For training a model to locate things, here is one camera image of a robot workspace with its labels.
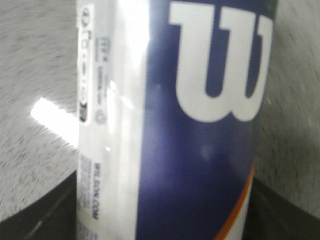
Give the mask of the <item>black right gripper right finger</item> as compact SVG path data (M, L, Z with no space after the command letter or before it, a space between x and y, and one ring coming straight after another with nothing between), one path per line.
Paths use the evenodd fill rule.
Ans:
M320 220L254 178L248 206L250 240L318 240Z

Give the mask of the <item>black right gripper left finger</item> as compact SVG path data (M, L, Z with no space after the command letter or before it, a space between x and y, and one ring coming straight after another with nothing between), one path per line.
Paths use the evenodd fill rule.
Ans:
M76 239L76 172L30 206L1 221L0 238Z

